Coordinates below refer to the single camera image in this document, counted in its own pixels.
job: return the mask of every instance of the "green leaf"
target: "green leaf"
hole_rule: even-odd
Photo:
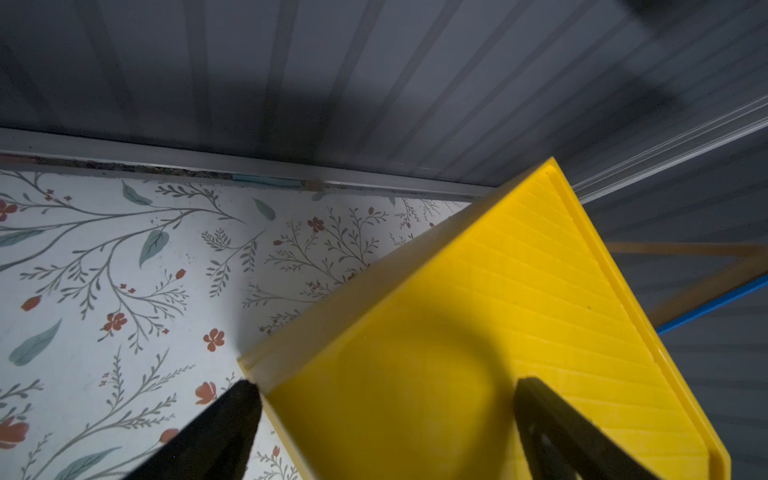
[[[96,465],[101,460],[104,460],[104,457],[109,455],[110,452],[119,448],[120,447],[114,447],[113,449],[104,450],[103,452],[92,453],[90,455],[86,455],[85,457],[80,457],[74,462],[70,463],[64,470],[61,470],[58,475],[56,475],[54,480],[74,480],[75,478],[85,473],[85,471],[90,467]]]
[[[40,354],[45,347],[51,344],[53,337],[58,331],[58,326],[61,325],[61,320],[56,322],[51,328],[45,330],[43,333],[38,333],[35,336],[31,336],[26,339],[21,345],[17,346],[8,360],[13,362],[16,366],[23,366],[30,363],[37,355]]]
[[[0,235],[0,247],[10,247],[14,243],[23,242],[24,240],[43,232],[45,232],[45,230],[19,230],[18,232]]]
[[[253,201],[256,202],[256,208],[259,209],[259,212],[261,212],[267,220],[275,220],[275,210],[272,210],[272,207],[256,198],[254,198]]]
[[[144,246],[141,248],[141,255],[139,256],[139,268],[141,265],[150,258],[157,255],[160,250],[168,243],[169,236],[167,233],[160,230],[152,230],[147,237],[147,241],[144,242]]]
[[[144,198],[141,195],[136,193],[136,190],[129,187],[124,181],[123,181],[123,197],[125,197],[126,200],[129,202],[133,202],[137,205],[151,205],[152,200],[148,198]]]

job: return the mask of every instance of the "floral wallpaper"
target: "floral wallpaper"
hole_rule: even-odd
[[[0,476],[125,476],[241,351],[464,206],[0,171]],[[299,478],[264,418],[245,478]]]

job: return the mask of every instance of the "ceiling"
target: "ceiling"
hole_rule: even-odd
[[[759,0],[9,0],[0,126],[495,186],[768,93],[767,27]]]

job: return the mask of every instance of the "yellow step stool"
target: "yellow step stool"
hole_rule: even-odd
[[[305,480],[530,478],[537,376],[661,478],[730,457],[550,159],[424,233],[240,359]]]

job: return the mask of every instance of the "wooden frame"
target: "wooden frame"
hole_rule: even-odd
[[[648,312],[650,324],[667,331],[665,325],[718,299],[723,299],[741,287],[768,274],[768,245],[757,243],[651,243],[608,242],[611,253],[644,253],[650,255],[704,255],[713,257],[740,257],[729,266],[686,288],[674,297]],[[732,296],[723,304],[740,298]]]

